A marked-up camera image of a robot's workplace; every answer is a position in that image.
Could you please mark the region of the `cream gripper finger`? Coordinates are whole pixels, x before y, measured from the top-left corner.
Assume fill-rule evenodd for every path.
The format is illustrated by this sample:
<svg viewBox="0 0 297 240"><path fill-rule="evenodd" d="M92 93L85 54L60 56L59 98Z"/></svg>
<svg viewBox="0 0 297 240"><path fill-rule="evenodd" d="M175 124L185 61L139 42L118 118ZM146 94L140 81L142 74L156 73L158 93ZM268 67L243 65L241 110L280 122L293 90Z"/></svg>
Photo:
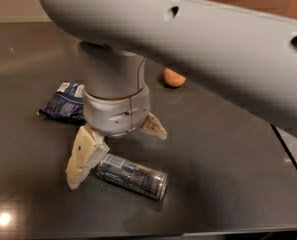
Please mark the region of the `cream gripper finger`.
<svg viewBox="0 0 297 240"><path fill-rule="evenodd" d="M81 126L66 167L69 187L72 190L77 189L90 171L104 159L109 150L103 135L94 131L88 124Z"/></svg>
<svg viewBox="0 0 297 240"><path fill-rule="evenodd" d="M161 140L166 140L168 133L161 124L160 120L151 112L140 126L140 130L148 135L156 136Z"/></svg>

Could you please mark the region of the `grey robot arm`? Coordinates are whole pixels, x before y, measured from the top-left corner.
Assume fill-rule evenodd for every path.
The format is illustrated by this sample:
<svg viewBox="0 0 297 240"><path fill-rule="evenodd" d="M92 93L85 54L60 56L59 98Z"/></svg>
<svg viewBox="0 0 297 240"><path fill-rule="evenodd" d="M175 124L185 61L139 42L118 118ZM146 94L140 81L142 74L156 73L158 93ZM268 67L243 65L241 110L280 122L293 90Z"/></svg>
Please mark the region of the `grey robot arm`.
<svg viewBox="0 0 297 240"><path fill-rule="evenodd" d="M79 38L91 130L163 137L143 63L188 69L207 89L297 138L297 20L205 0L40 0Z"/></svg>

